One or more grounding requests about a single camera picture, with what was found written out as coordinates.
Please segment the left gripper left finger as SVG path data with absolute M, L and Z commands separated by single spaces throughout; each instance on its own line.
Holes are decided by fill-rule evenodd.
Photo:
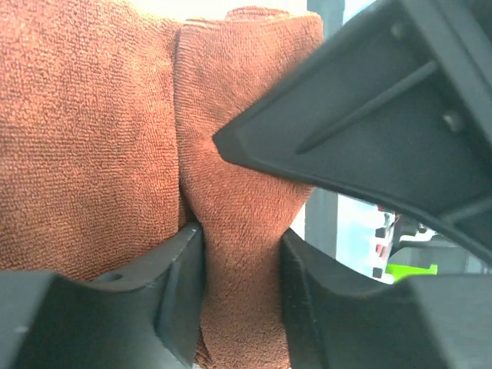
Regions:
M 1 273 L 3 368 L 190 368 L 204 291 L 199 224 L 93 282 Z

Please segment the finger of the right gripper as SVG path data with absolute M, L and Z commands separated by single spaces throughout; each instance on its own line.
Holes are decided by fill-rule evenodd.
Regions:
M 491 3 L 377 1 L 213 137 L 491 259 Z

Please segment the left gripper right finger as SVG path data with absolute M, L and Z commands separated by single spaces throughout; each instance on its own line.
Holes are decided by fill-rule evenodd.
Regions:
M 286 231 L 281 303 L 294 368 L 489 368 L 491 278 L 385 284 Z

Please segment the brown towel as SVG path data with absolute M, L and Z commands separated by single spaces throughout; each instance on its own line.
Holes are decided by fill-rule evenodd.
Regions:
M 192 360 L 289 367 L 280 240 L 311 188 L 224 162 L 212 137 L 322 41 L 313 12 L 179 22 L 127 1 L 3 1 L 2 270 L 91 280 L 197 219 Z

